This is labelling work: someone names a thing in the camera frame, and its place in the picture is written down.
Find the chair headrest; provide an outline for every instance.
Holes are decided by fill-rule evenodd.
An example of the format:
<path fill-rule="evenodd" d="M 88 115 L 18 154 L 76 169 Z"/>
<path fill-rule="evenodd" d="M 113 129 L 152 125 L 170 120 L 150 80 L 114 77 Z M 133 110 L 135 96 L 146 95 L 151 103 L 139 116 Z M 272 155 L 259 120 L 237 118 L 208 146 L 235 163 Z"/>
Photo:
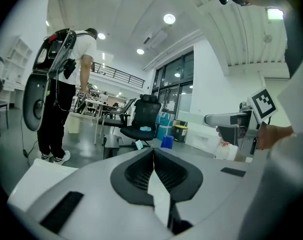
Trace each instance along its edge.
<path fill-rule="evenodd" d="M 148 94 L 144 94 L 144 95 L 140 95 L 140 99 L 143 102 L 147 102 L 147 103 L 158 103 L 157 101 L 157 96 L 154 95 L 148 95 Z"/>

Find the balcony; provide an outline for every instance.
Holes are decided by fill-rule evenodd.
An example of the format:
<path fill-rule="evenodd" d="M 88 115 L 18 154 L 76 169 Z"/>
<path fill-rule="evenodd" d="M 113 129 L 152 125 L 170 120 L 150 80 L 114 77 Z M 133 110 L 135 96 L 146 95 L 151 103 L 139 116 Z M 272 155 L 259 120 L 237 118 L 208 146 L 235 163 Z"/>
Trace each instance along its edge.
<path fill-rule="evenodd" d="M 145 80 L 140 79 L 131 74 L 125 73 L 118 69 L 112 68 L 110 66 L 102 65 L 97 62 L 92 62 L 91 71 L 105 77 L 109 77 L 112 79 L 116 79 L 118 81 L 122 81 L 128 83 L 132 86 L 143 88 Z"/>

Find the white sneaker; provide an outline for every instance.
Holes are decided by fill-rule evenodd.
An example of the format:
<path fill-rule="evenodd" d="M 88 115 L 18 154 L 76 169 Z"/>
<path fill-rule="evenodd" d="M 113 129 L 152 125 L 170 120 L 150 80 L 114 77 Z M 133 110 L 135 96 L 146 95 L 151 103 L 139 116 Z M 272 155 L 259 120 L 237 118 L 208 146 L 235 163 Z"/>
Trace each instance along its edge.
<path fill-rule="evenodd" d="M 55 157 L 53 160 L 53 163 L 55 165 L 59 165 L 61 166 L 63 163 L 65 163 L 66 161 L 68 161 L 71 158 L 71 153 L 69 151 L 65 151 L 65 155 L 63 156 L 63 158 L 57 158 Z"/>
<path fill-rule="evenodd" d="M 40 152 L 40 158 L 41 160 L 43 161 L 46 161 L 46 162 L 49 162 L 50 161 L 50 158 L 53 156 L 52 153 L 49 153 L 49 154 L 43 154 Z"/>

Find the black pants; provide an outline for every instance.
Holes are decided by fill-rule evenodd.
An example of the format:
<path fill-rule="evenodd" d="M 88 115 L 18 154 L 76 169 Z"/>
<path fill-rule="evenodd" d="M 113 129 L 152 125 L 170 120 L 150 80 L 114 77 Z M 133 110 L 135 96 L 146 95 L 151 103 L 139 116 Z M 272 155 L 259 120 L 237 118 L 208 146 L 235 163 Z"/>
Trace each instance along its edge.
<path fill-rule="evenodd" d="M 58 81 L 56 101 L 56 80 L 50 80 L 50 94 L 46 98 L 41 127 L 37 132 L 39 150 L 48 155 L 50 152 L 57 158 L 63 158 L 62 149 L 64 124 L 71 109 L 73 97 L 76 93 L 75 85 Z"/>

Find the round ceiling light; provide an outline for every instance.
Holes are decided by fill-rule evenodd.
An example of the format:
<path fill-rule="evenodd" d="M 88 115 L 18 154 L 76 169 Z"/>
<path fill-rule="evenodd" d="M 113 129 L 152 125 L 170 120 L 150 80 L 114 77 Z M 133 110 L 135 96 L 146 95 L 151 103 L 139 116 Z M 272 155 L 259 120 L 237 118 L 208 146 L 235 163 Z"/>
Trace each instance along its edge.
<path fill-rule="evenodd" d="M 164 22 L 166 22 L 167 24 L 173 24 L 176 21 L 176 18 L 174 15 L 172 14 L 166 14 L 163 17 Z"/>
<path fill-rule="evenodd" d="M 144 52 L 143 49 L 138 49 L 138 50 L 137 50 L 137 53 L 140 54 L 140 55 L 143 55 L 145 52 Z"/>
<path fill-rule="evenodd" d="M 103 33 L 99 33 L 98 34 L 99 39 L 104 40 L 106 38 L 106 36 Z"/>

